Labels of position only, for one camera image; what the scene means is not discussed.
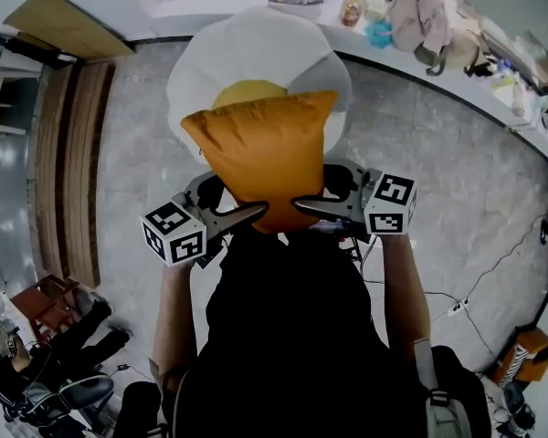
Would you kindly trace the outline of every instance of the white countertop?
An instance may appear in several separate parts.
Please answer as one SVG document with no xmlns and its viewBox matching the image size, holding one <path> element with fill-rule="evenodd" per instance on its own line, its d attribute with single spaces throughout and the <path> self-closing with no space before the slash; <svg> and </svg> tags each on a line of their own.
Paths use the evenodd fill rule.
<svg viewBox="0 0 548 438">
<path fill-rule="evenodd" d="M 486 81 L 468 78 L 462 70 L 445 70 L 439 77 L 429 77 L 426 66 L 416 61 L 413 54 L 394 47 L 372 47 L 365 35 L 368 22 L 361 18 L 349 28 L 339 20 L 343 0 L 325 0 L 321 15 L 315 20 L 329 40 L 333 50 L 406 73 L 464 99 L 469 104 L 487 112 L 504 125 L 516 126 L 524 119 L 516 117 L 511 107 L 497 99 Z M 193 36 L 203 27 L 237 14 L 253 6 L 266 5 L 268 0 L 138 0 L 153 16 L 154 29 L 160 37 Z M 542 125 L 537 130 L 519 133 L 524 139 L 548 157 L 548 130 Z"/>
</svg>

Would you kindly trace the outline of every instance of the power strip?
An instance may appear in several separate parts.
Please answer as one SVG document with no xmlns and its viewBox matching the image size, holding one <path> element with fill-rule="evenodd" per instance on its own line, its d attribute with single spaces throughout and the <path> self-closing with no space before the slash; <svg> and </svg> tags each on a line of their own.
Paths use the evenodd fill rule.
<svg viewBox="0 0 548 438">
<path fill-rule="evenodd" d="M 465 303 L 465 300 L 460 300 L 459 302 L 456 302 L 455 305 L 453 305 L 451 308 L 448 309 L 448 317 L 453 317 L 457 315 L 457 313 L 460 313 L 463 310 L 467 309 L 467 304 Z"/>
</svg>

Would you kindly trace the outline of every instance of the wooden wall panel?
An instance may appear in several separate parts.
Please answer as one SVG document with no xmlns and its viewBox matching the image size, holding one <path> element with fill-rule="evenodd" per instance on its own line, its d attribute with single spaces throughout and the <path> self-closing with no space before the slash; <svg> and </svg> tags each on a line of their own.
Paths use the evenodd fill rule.
<svg viewBox="0 0 548 438">
<path fill-rule="evenodd" d="M 48 79 L 37 137 L 35 206 L 43 267 L 53 276 L 67 276 L 63 235 L 63 166 L 69 108 L 75 91 L 74 67 L 55 70 Z"/>
<path fill-rule="evenodd" d="M 95 190 L 101 126 L 112 76 L 111 63 L 81 69 L 65 150 L 63 208 L 69 277 L 89 287 L 100 284 Z"/>
</svg>

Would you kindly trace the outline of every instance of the bag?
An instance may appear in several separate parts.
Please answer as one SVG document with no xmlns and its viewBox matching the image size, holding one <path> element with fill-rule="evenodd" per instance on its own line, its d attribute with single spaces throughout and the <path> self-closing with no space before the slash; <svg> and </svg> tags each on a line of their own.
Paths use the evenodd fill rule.
<svg viewBox="0 0 548 438">
<path fill-rule="evenodd" d="M 491 422 L 483 384 L 452 349 L 414 344 L 418 379 L 426 388 L 428 438 L 490 438 Z"/>
<path fill-rule="evenodd" d="M 420 63 L 429 66 L 427 75 L 430 77 L 442 75 L 445 68 L 466 68 L 465 73 L 471 76 L 475 66 L 485 60 L 477 36 L 466 29 L 456 28 L 453 29 L 450 44 L 443 47 L 439 54 L 418 46 L 414 55 Z"/>
<path fill-rule="evenodd" d="M 414 52 L 420 45 L 440 54 L 450 42 L 442 0 L 394 0 L 388 10 L 394 47 Z"/>
<path fill-rule="evenodd" d="M 392 24 L 394 47 L 404 52 L 414 52 L 424 42 L 417 2 L 418 0 L 393 0 L 387 12 Z"/>
</svg>

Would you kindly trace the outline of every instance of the black shirt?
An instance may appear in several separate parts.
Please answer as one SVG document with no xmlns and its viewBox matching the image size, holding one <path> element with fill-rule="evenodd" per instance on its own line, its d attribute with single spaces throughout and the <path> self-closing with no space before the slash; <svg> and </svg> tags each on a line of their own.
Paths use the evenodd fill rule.
<svg viewBox="0 0 548 438">
<path fill-rule="evenodd" d="M 352 261 L 332 239 L 289 240 L 234 236 L 208 342 L 181 385 L 177 435 L 422 436 L 422 387 L 378 338 Z"/>
<path fill-rule="evenodd" d="M 8 357 L 0 360 L 0 399 L 6 398 L 12 403 L 24 400 L 24 390 L 30 384 L 27 370 L 16 371 Z"/>
</svg>

